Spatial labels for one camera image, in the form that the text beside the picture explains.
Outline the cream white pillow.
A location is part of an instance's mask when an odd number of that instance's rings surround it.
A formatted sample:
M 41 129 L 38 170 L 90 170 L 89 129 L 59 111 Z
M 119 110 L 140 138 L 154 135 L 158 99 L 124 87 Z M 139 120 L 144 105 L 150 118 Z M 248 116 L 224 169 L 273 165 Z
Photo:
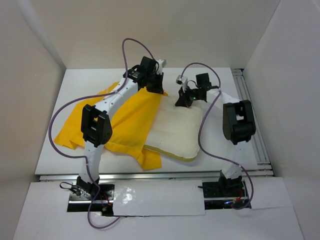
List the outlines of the cream white pillow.
M 203 119 L 199 102 L 175 106 L 176 99 L 163 96 L 144 147 L 183 162 L 195 160 L 200 147 L 198 133 Z

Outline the yellow printed pillowcase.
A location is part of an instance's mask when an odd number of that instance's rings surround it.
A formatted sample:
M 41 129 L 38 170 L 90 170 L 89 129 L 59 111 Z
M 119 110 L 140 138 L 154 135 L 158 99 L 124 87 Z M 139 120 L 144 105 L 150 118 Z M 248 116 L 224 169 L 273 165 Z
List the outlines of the yellow printed pillowcase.
M 168 94 L 156 94 L 141 89 L 129 98 L 115 113 L 111 120 L 112 136 L 105 148 L 113 153 L 129 155 L 136 159 L 142 170 L 162 167 L 159 153 L 145 148 L 149 131 L 153 125 L 160 101 Z M 84 146 L 81 132 L 82 110 L 85 105 L 94 105 L 102 97 L 85 99 L 75 105 L 54 143 L 76 149 Z

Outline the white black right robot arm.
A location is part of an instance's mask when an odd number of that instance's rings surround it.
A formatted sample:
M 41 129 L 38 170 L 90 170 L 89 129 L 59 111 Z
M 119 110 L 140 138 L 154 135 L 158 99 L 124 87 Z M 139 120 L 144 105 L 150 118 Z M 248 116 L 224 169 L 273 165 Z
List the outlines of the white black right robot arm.
M 213 97 L 213 101 L 206 111 L 198 131 L 198 145 L 200 150 L 206 155 L 225 161 L 226 164 L 220 170 L 218 180 L 218 191 L 223 196 L 230 197 L 232 194 L 240 193 L 243 195 L 242 170 L 243 152 L 248 146 L 252 136 L 256 133 L 256 123 L 252 103 L 249 100 L 239 100 L 222 92 L 220 85 L 212 85 L 208 73 L 201 73 L 195 76 L 196 88 L 188 86 L 188 78 L 178 75 L 176 83 L 180 85 L 177 107 L 191 107 L 195 101 L 208 101 L 208 96 Z M 218 103 L 222 110 L 222 133 L 229 144 L 228 157 L 221 157 L 207 152 L 201 144 L 201 133 L 205 121 L 212 108 Z

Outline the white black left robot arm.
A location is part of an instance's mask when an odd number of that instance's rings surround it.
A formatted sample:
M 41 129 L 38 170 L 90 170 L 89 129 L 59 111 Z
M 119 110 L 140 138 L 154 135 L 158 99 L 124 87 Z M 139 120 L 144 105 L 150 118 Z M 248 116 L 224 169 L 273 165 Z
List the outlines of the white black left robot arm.
M 82 109 L 80 130 L 84 139 L 84 163 L 76 180 L 81 194 L 88 200 L 100 192 L 99 166 L 104 145 L 111 139 L 111 120 L 117 110 L 140 89 L 163 94 L 165 59 L 154 60 L 144 56 L 140 64 L 128 69 L 110 95 L 94 105 Z

